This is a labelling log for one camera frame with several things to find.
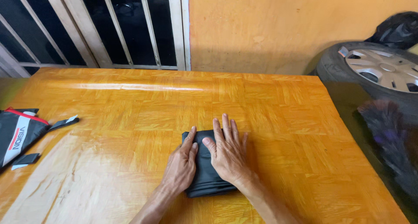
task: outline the parquet pattern tabletop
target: parquet pattern tabletop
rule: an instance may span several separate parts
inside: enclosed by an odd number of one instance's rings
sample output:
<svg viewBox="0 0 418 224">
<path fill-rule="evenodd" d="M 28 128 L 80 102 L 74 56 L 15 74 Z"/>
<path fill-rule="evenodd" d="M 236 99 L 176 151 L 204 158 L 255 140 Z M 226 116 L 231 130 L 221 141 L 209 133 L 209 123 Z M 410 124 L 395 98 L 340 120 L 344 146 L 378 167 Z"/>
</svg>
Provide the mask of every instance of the parquet pattern tabletop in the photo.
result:
<svg viewBox="0 0 418 224">
<path fill-rule="evenodd" d="M 407 223 L 315 76 L 41 68 L 9 104 L 50 124 L 34 164 L 0 175 L 1 223 L 128 223 L 193 125 L 228 113 L 248 162 L 306 223 Z M 188 199 L 164 223 L 263 223 L 240 193 Z"/>
</svg>

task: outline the tire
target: tire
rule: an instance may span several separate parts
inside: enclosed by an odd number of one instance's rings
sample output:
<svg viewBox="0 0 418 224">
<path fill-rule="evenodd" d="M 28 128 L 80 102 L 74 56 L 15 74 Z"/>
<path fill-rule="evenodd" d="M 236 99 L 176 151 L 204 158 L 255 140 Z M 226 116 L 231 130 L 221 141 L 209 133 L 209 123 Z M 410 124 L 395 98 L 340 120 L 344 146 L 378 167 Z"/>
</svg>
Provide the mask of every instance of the tire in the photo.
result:
<svg viewBox="0 0 418 224">
<path fill-rule="evenodd" d="M 418 125 L 418 93 L 406 93 L 385 88 L 360 76 L 348 66 L 345 58 L 338 53 L 343 46 L 346 47 L 348 51 L 357 49 L 383 51 L 398 55 L 415 64 L 418 64 L 418 56 L 403 50 L 393 49 L 375 43 L 343 42 L 325 50 L 321 60 L 316 66 L 316 75 L 321 81 L 358 83 L 372 98 L 389 99 L 396 102 L 399 105 L 400 111 L 404 114 L 405 123 Z"/>
</svg>

